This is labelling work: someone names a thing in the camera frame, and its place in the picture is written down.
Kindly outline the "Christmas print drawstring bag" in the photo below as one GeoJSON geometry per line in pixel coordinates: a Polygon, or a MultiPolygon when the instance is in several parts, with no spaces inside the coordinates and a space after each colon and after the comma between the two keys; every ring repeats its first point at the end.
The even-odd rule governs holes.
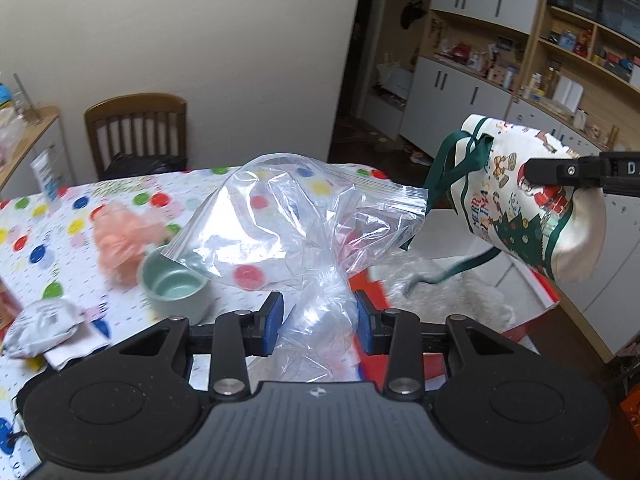
{"type": "Polygon", "coordinates": [[[489,244],[437,276],[414,276],[404,293],[508,254],[553,281],[590,278],[605,241],[600,188],[561,184],[577,154],[551,133],[472,114],[440,144],[425,181],[427,203],[450,199],[463,225],[489,244]]]}

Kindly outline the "clear plastic zip bag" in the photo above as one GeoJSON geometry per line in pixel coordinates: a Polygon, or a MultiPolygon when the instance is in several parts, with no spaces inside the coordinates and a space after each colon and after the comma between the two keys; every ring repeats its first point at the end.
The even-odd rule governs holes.
{"type": "Polygon", "coordinates": [[[262,155],[226,177],[163,254],[215,284],[282,292],[276,348],[248,361],[251,384],[350,382],[358,314],[348,280],[420,231],[427,196],[355,165],[262,155]]]}

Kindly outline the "pink mesh bath pouf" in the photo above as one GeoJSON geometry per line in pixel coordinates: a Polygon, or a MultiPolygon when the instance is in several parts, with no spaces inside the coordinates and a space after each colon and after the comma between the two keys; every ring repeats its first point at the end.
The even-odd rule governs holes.
{"type": "Polygon", "coordinates": [[[93,216],[93,240],[98,268],[114,285],[131,287],[151,246],[172,237],[161,214],[148,210],[136,214],[124,204],[108,202],[93,216]]]}

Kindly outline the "white printed soft packet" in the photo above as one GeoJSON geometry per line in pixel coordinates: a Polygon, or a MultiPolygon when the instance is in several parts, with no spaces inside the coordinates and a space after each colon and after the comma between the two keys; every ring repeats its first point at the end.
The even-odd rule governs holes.
{"type": "Polygon", "coordinates": [[[84,310],[63,299],[33,302],[17,315],[4,337],[2,354],[10,359],[40,356],[73,337],[84,310]]]}

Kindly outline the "red and white cardboard box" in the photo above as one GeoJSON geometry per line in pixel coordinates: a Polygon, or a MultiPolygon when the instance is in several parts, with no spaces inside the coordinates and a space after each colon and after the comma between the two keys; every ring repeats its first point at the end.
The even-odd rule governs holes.
{"type": "Polygon", "coordinates": [[[535,350],[528,332],[536,318],[558,304],[559,296],[510,256],[502,254],[438,285],[421,284],[409,296],[402,294],[410,278],[436,276],[488,248],[462,226],[453,210],[434,209],[406,252],[388,252],[377,264],[351,278],[350,286],[366,292],[378,310],[404,309],[432,323],[445,322],[450,314],[464,314],[535,350]]]}

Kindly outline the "pale green ceramic cup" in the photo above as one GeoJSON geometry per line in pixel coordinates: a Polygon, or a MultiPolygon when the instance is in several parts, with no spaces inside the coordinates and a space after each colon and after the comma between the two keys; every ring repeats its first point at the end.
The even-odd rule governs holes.
{"type": "Polygon", "coordinates": [[[138,269],[138,282],[151,309],[160,318],[187,318],[201,323],[214,303],[208,278],[162,254],[163,246],[146,254],[138,269]]]}

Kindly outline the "white paper napkin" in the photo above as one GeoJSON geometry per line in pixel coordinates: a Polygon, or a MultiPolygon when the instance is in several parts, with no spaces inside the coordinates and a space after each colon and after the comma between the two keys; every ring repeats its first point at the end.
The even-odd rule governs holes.
{"type": "Polygon", "coordinates": [[[110,340],[93,323],[82,323],[78,330],[66,341],[47,351],[44,358],[50,367],[62,370],[73,360],[90,356],[96,350],[101,350],[110,344],[110,340]]]}

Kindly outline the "dark wooden chair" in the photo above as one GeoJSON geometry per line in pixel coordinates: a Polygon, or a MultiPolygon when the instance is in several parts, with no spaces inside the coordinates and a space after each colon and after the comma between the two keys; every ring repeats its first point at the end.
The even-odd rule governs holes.
{"type": "Polygon", "coordinates": [[[169,93],[115,96],[86,109],[90,151],[99,180],[182,171],[188,103],[169,93]]]}

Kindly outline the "white blue tube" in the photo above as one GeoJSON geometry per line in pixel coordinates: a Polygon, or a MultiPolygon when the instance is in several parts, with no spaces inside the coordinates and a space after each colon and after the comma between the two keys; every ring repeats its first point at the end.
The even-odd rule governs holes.
{"type": "Polygon", "coordinates": [[[49,150],[43,150],[31,163],[32,172],[39,185],[40,192],[50,210],[57,210],[60,206],[58,196],[58,178],[55,177],[50,162],[49,150]]]}

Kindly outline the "white wall cabinet unit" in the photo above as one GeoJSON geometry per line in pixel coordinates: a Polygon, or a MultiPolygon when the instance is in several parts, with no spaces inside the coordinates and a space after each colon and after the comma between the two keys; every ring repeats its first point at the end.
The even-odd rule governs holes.
{"type": "Polygon", "coordinates": [[[594,56],[639,45],[597,14],[549,0],[376,3],[358,115],[382,133],[434,155],[480,114],[548,132],[581,155],[638,143],[638,89],[594,56]]]}

